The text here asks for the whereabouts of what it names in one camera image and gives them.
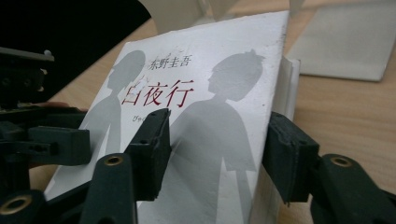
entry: wooden surface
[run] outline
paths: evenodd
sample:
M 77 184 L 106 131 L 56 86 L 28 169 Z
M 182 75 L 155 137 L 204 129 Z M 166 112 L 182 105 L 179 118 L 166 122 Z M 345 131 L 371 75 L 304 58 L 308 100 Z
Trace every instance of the wooden surface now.
M 359 1 L 305 1 L 299 14 L 290 18 L 285 53 L 309 23 L 316 9 L 329 3 Z M 243 0 L 230 12 L 252 15 L 288 8 L 284 0 Z M 89 108 L 126 41 L 157 34 L 148 21 L 128 36 L 51 101 Z M 381 188 L 396 194 L 396 49 L 381 82 L 301 76 L 295 123 L 320 144 L 320 155 L 336 153 L 354 159 Z M 53 169 L 47 170 L 47 176 Z M 42 180 L 33 183 L 43 188 Z M 278 223 L 312 223 L 308 203 L 282 205 Z

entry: table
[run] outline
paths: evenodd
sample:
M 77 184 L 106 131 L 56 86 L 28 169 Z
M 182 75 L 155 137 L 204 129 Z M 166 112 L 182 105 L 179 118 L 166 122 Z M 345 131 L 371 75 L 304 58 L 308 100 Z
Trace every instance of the table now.
M 305 1 L 299 14 L 290 18 L 285 54 L 318 7 L 344 2 L 359 1 Z M 244 16 L 287 8 L 288 1 L 283 0 L 244 0 L 230 12 Z M 156 34 L 153 20 L 147 21 L 50 100 L 89 108 L 123 44 Z M 335 153 L 357 161 L 381 189 L 396 194 L 395 111 L 396 48 L 383 80 L 378 83 L 301 76 L 294 122 L 320 144 L 320 155 Z M 33 177 L 32 186 L 36 189 L 45 187 L 54 170 L 43 169 L 45 175 Z M 312 223 L 309 203 L 281 205 L 278 223 Z

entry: white book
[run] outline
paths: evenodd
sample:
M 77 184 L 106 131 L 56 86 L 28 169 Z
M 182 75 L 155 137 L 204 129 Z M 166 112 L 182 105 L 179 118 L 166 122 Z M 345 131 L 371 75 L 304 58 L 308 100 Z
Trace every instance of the white book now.
M 139 223 L 249 223 L 288 18 L 266 13 L 125 44 L 80 127 L 90 130 L 91 163 L 60 166 L 47 199 L 91 180 L 97 160 L 123 152 L 146 115 L 167 107 L 173 152 L 158 198 L 138 204 Z

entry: gray silhouette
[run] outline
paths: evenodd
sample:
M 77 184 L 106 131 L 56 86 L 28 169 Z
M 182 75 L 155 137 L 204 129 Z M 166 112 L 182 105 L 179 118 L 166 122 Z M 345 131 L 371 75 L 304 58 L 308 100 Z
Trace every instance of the gray silhouette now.
M 139 223 L 216 223 L 222 161 L 236 173 L 244 220 L 235 223 L 248 223 L 252 193 L 246 171 L 256 172 L 256 166 L 245 125 L 226 101 L 240 101 L 249 93 L 262 75 L 262 59 L 251 51 L 213 68 L 208 90 L 215 95 L 191 104 L 172 124 L 174 154 L 158 199 L 139 206 Z
M 50 189 L 48 193 L 56 196 L 66 190 L 87 182 L 87 176 L 92 176 L 96 161 L 99 159 L 99 151 L 106 141 L 106 154 L 120 152 L 120 99 L 118 94 L 124 90 L 142 71 L 146 61 L 145 53 L 135 50 L 128 53 L 113 67 L 113 72 L 108 77 L 107 87 L 111 89 L 110 95 L 97 103 L 87 113 L 80 128 L 90 130 L 91 138 L 91 162 L 81 169 L 81 166 L 64 166 L 54 177 L 60 180 L 70 179 L 70 185 L 64 184 Z

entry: book cover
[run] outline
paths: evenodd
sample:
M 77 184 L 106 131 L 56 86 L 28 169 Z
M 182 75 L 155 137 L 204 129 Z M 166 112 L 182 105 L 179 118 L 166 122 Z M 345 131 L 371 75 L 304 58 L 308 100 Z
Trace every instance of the book cover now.
M 173 152 L 159 197 L 138 203 L 139 223 L 248 223 L 288 16 L 125 44 L 80 127 L 90 130 L 92 161 L 59 167 L 47 198 L 89 181 L 97 160 L 123 152 L 146 115 L 168 107 Z

